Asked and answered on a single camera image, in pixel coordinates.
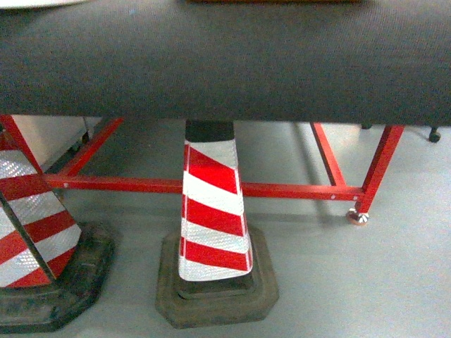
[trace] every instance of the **red metal rod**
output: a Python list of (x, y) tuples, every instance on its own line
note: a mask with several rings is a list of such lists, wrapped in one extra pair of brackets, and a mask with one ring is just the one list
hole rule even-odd
[(345, 186), (345, 178), (341, 173), (340, 166), (338, 165), (335, 155), (333, 154), (332, 148), (330, 147), (321, 123), (310, 123), (310, 125), (313, 135), (315, 136), (316, 143), (318, 144), (324, 166), (326, 167), (330, 183), (336, 186)]
[(328, 187), (324, 185), (243, 183), (248, 197), (282, 199), (323, 199), (329, 201), (358, 201), (363, 197), (359, 187)]
[(358, 213), (368, 213), (403, 130), (401, 125), (385, 127), (362, 187), (364, 198), (355, 204)]
[[(120, 192), (154, 192), (182, 194), (181, 180), (154, 178), (96, 177), (45, 175), (53, 188), (110, 190)], [(358, 187), (327, 187), (321, 185), (243, 183), (243, 194), (248, 197), (269, 197), (284, 199), (324, 199), (337, 201), (358, 201), (363, 191)]]
[(8, 131), (8, 133), (11, 135), (11, 137), (14, 139), (16, 144), (19, 146), (20, 150), (27, 156), (28, 160), (33, 164), (36, 171), (39, 174), (42, 174), (41, 166), (36, 161), (35, 155), (33, 155), (33, 152), (28, 146), (27, 141), (22, 135), (22, 132), (20, 131), (19, 127), (17, 126), (13, 116), (11, 115), (0, 115), (0, 123), (3, 125), (3, 127)]
[(110, 190), (117, 192), (158, 192), (182, 194), (181, 180), (160, 180), (156, 178), (131, 178), (107, 176), (64, 176), (60, 174), (44, 176), (53, 188)]
[(115, 118), (110, 121), (99, 134), (86, 143), (81, 150), (70, 160), (63, 169), (60, 170), (60, 175), (74, 176), (77, 175), (88, 161), (95, 155), (106, 140), (115, 132), (116, 129), (124, 121), (123, 118)]

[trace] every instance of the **concrete floor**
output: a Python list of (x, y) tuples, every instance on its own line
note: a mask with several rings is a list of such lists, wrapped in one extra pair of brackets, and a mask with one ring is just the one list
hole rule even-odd
[[(236, 123), (242, 179), (327, 184), (309, 126)], [(363, 182), (382, 127), (325, 125), (348, 184)], [(181, 121), (126, 123), (84, 173), (181, 178)], [(53, 334), (11, 337), (451, 337), (451, 129), (438, 144), (408, 127), (366, 227), (350, 202), (246, 199), (266, 235), (280, 299), (258, 323), (174, 330), (154, 307), (161, 240), (180, 196), (69, 191), (79, 221), (100, 221), (118, 250), (99, 302)]]

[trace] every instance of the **black cone base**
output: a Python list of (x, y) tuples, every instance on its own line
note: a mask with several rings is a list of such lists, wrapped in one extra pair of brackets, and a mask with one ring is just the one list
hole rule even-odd
[(57, 330), (97, 300), (114, 244), (102, 227), (79, 226), (82, 234), (77, 249), (55, 283), (0, 289), (0, 333)]
[(178, 275), (180, 232), (163, 240), (156, 309), (177, 329), (263, 320), (278, 300), (278, 285), (262, 231), (249, 227), (254, 268), (247, 276), (192, 283)]

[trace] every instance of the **white reflective stripe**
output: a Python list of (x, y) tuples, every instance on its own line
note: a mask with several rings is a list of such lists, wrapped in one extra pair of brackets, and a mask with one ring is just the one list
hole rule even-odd
[(0, 151), (0, 180), (9, 177), (37, 174), (35, 167), (29, 162), (22, 151)]
[(22, 225), (36, 222), (65, 210), (53, 192), (15, 199), (9, 201), (9, 205)]
[(241, 194), (232, 194), (221, 188), (204, 182), (197, 177), (183, 173), (183, 194), (211, 208), (241, 216), (244, 204)]
[(191, 142), (190, 146), (229, 168), (236, 169), (238, 167), (238, 156), (234, 139), (220, 142)]
[(14, 228), (14, 225), (8, 215), (6, 215), (5, 210), (3, 207), (0, 207), (0, 239), (8, 236), (15, 230), (16, 229)]
[(29, 249), (0, 265), (0, 287), (7, 287), (40, 268)]
[(250, 272), (233, 270), (229, 268), (218, 268), (187, 260), (185, 257), (178, 258), (178, 274), (188, 282), (208, 282), (210, 280), (224, 280), (246, 275)]
[(210, 246), (215, 249), (245, 254), (249, 251), (249, 238), (216, 231), (182, 219), (182, 233), (190, 242)]
[(61, 256), (71, 250), (78, 243), (81, 229), (74, 224), (66, 230), (54, 234), (53, 236), (37, 242), (36, 249), (41, 254), (44, 261), (49, 262), (52, 259)]

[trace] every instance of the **black tabletop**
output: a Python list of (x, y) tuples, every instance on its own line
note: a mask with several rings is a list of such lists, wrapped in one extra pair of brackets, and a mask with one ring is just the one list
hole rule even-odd
[(0, 12), (0, 112), (451, 125), (451, 1)]

